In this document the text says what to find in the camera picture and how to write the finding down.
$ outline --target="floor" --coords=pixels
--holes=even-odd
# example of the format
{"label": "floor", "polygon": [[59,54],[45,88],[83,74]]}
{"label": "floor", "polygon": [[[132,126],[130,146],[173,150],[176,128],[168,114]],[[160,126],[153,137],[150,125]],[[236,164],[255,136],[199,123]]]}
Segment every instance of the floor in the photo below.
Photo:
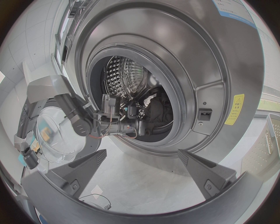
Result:
{"label": "floor", "polygon": [[[111,203],[110,211],[155,214],[184,209],[205,198],[191,177],[173,174],[146,165],[124,154],[109,137],[99,149],[107,149],[107,158],[101,164],[83,193],[102,193]],[[103,197],[83,198],[104,207]]]}

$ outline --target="tiled wall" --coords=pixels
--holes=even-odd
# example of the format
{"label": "tiled wall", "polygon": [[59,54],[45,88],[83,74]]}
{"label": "tiled wall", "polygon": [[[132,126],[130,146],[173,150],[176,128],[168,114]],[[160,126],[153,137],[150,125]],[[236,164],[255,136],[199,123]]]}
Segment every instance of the tiled wall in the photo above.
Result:
{"label": "tiled wall", "polygon": [[49,62],[53,21],[61,0],[34,1],[18,18],[0,48],[0,106],[23,78],[22,62],[31,71]]}

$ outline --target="stainless steel drum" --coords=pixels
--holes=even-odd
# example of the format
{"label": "stainless steel drum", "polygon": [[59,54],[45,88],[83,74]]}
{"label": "stainless steel drum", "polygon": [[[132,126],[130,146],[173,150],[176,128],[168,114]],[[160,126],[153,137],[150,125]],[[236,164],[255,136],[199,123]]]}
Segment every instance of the stainless steel drum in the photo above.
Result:
{"label": "stainless steel drum", "polygon": [[[215,1],[203,0],[81,4],[61,44],[76,91],[100,108],[106,66],[108,92],[137,97],[151,73],[172,105],[168,128],[135,140],[112,136],[119,148],[150,163],[175,158],[178,149],[220,162],[247,130],[262,92],[263,51],[256,27],[246,22],[250,15],[224,16]],[[121,77],[122,63],[138,73]]]}

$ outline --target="cable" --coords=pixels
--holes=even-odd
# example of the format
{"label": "cable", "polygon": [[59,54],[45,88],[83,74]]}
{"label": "cable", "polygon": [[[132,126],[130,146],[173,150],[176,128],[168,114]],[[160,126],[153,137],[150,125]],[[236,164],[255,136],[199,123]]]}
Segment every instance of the cable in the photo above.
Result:
{"label": "cable", "polygon": [[105,196],[103,196],[103,195],[101,195],[101,194],[89,194],[89,195],[86,195],[86,196],[80,197],[80,198],[79,198],[79,200],[80,200],[80,199],[82,199],[82,198],[85,198],[85,197],[91,196],[91,195],[99,195],[99,196],[101,196],[101,197],[103,197],[103,198],[106,198]]}
{"label": "cable", "polygon": [[112,124],[112,117],[113,117],[113,107],[111,107],[110,124],[109,124],[109,127],[108,127],[107,132],[106,132],[104,135],[99,136],[99,137],[95,137],[95,136],[93,136],[93,135],[89,135],[89,137],[95,138],[95,139],[100,139],[100,138],[105,137],[105,136],[109,133],[109,130],[110,130],[110,127],[111,127],[111,124]]}
{"label": "cable", "polygon": [[135,127],[133,127],[133,128],[134,128],[135,136],[134,137],[124,136],[125,138],[130,138],[130,139],[137,138],[137,130],[135,129]]}
{"label": "cable", "polygon": [[[108,121],[101,121],[101,120],[98,120],[98,119],[96,119],[96,118],[94,118],[93,120],[98,121],[98,122],[100,122],[100,123],[110,124],[110,122],[108,122]],[[118,122],[120,122],[120,120],[111,122],[111,124],[116,124],[116,123],[118,123]]]}

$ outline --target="brown cloth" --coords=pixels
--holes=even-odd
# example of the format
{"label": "brown cloth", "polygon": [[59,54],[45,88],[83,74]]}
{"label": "brown cloth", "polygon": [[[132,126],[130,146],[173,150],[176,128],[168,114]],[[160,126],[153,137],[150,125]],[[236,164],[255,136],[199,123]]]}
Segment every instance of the brown cloth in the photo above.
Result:
{"label": "brown cloth", "polygon": [[173,111],[166,93],[152,98],[144,113],[146,134],[151,134],[154,128],[163,127],[173,121]]}

